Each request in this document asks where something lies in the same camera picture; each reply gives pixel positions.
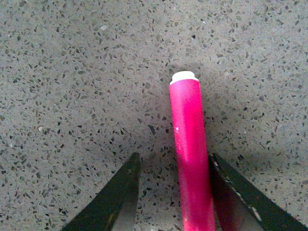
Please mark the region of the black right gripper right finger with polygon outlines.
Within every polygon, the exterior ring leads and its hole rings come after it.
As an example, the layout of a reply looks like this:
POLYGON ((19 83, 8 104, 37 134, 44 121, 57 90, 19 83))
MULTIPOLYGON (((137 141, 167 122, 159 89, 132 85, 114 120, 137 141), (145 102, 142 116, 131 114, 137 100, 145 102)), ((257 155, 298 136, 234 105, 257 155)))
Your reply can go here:
POLYGON ((209 156, 211 189, 224 231, 306 231, 217 154, 209 156))

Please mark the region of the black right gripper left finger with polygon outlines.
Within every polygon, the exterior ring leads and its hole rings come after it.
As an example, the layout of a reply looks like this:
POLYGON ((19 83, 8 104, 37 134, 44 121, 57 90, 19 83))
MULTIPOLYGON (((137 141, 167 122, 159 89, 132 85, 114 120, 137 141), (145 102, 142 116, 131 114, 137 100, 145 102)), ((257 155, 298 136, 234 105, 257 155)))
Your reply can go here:
POLYGON ((133 153, 95 198, 62 230, 134 230, 140 172, 140 154, 133 153))

